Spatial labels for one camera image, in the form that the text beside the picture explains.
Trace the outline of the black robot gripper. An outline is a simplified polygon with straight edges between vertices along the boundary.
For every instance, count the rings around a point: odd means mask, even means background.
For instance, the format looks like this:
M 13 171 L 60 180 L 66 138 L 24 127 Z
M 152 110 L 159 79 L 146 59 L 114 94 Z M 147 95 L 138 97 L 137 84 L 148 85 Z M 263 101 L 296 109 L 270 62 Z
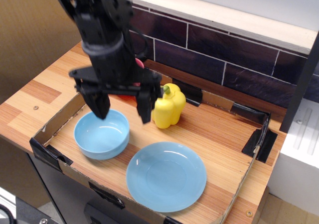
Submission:
M 151 121 L 151 113 L 157 98 L 162 97 L 161 75 L 147 69 L 138 71 L 134 52 L 125 42 L 112 45 L 90 45 L 82 42 L 91 66 L 74 69 L 69 76 L 76 82 L 79 91 L 99 119 L 105 119 L 110 100 L 107 94 L 136 96 L 137 111 L 143 124 Z M 132 86 L 140 82 L 139 87 Z

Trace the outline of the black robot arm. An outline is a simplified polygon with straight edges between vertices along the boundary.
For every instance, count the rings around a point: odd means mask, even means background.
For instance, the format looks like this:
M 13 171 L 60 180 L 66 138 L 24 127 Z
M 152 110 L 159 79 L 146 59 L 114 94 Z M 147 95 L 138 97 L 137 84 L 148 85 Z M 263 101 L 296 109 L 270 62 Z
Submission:
M 143 123 L 151 120 L 155 102 L 162 96 L 161 75 L 140 65 L 148 48 L 135 52 L 130 33 L 133 17 L 129 0 L 59 0 L 75 22 L 82 49 L 91 65 L 70 71 L 75 89 L 96 117 L 105 119 L 109 95 L 134 96 Z

